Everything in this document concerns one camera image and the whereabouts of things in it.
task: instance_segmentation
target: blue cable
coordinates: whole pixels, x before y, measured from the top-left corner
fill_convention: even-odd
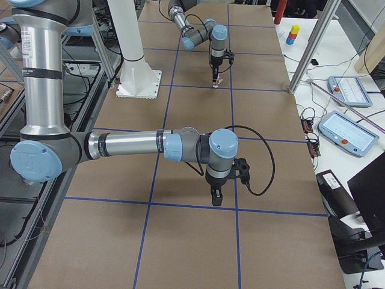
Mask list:
[[[360,284],[359,286],[357,287],[357,289],[361,289],[361,286],[362,286],[362,280],[363,280],[363,275],[365,274],[365,271],[366,269],[368,268],[368,265],[370,263],[370,261],[372,261],[372,259],[374,257],[376,257],[377,255],[379,255],[381,253],[381,251],[378,251],[377,253],[374,253],[365,263],[365,266],[363,266],[363,270],[362,270],[362,273],[361,273],[361,278],[360,278]]]

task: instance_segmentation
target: computer monitor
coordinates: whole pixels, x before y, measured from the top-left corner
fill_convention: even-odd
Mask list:
[[[348,186],[370,233],[346,228],[335,219],[331,228],[341,267],[345,273],[355,273],[378,250],[385,255],[385,153],[351,178]],[[371,261],[370,269],[383,269],[380,256]]]

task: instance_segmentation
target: white table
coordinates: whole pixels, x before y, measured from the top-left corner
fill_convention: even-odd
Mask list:
[[[313,30],[313,27],[316,23],[314,19],[294,19],[294,18],[283,18],[280,25],[276,26],[277,34],[279,36],[279,42],[282,49],[282,52],[287,57],[293,58],[294,60],[300,60],[302,54],[307,46],[307,40]],[[290,32],[292,25],[299,25],[300,32],[294,44],[289,46],[285,43],[286,38]],[[329,64],[339,64],[343,61],[347,61],[356,55],[352,44],[350,43],[348,37],[344,33],[342,27],[340,26],[337,20],[333,20],[328,30],[326,31],[320,45],[318,46],[313,58],[317,59],[319,66],[329,65]],[[362,76],[365,74],[358,74],[354,69],[354,63],[359,58],[356,55],[352,62],[346,62],[335,67],[319,67],[316,69],[308,70],[308,73],[304,75],[303,81],[312,78],[312,79],[327,79],[330,75],[344,75],[344,76]],[[294,60],[290,60],[285,57],[286,68],[291,79],[293,72],[295,72],[298,63]],[[361,77],[361,81],[368,92],[378,92],[379,89],[372,80],[370,76]],[[322,80],[316,80],[318,84],[327,89],[327,82]],[[327,106],[328,113],[337,110],[340,112],[345,112],[344,107],[340,107],[334,101],[329,102],[329,97],[324,92],[321,92],[317,88],[313,89],[313,100],[323,107]],[[381,94],[370,94],[372,99],[373,106],[371,108],[358,108],[357,110],[363,115],[367,116],[372,113],[375,113],[380,110],[385,109],[385,99]],[[323,109],[317,106],[312,101],[312,93],[310,85],[302,82],[297,91],[295,92],[295,98],[298,105],[304,107],[312,107],[316,111],[317,116],[322,116]],[[301,113],[302,108],[298,106],[298,112]],[[305,116],[311,116],[312,112],[309,110]],[[348,111],[346,113],[352,120],[359,120],[352,112]],[[320,119],[315,119],[313,128],[315,132],[318,132],[317,124]],[[371,118],[375,123],[379,124],[381,127],[385,127],[385,113],[378,114]],[[335,144],[328,141],[322,135],[319,136],[320,140],[320,152],[321,156],[318,158],[318,166],[315,170],[315,173],[322,172],[328,169],[331,169],[337,178],[340,180],[342,185],[349,191],[347,186],[347,181],[351,179],[356,173],[358,173],[362,168],[368,165],[376,157],[378,157],[385,150],[385,135],[382,135],[377,129],[366,123],[365,121],[360,122],[361,125],[367,127],[372,132],[380,136],[379,141],[375,146],[368,152],[368,154],[363,158],[354,157],[342,149],[338,148]],[[353,228],[362,227],[360,226],[351,216],[346,216],[343,221],[350,225]],[[353,286],[359,283],[360,274],[352,274],[343,276],[345,280],[346,288],[352,289]],[[363,284],[362,288],[372,288],[372,287],[385,287],[385,270],[377,272],[366,272],[364,280],[369,280],[369,283]]]

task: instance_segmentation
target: red object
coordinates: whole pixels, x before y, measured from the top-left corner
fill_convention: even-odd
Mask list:
[[[292,34],[291,32],[289,32],[289,39],[296,39],[297,38],[297,35],[298,34]]]
[[[274,24],[278,25],[279,23],[281,23],[283,12],[285,12],[287,3],[288,3],[288,0],[279,0],[276,18],[274,18]]]

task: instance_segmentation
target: label on robot arm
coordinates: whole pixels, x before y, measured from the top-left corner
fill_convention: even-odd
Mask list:
[[[331,187],[332,190],[335,190],[336,188],[340,187],[339,183],[331,173],[325,174],[324,179],[328,183],[328,185]]]
[[[32,58],[31,33],[29,31],[22,31],[22,49],[23,58]]]

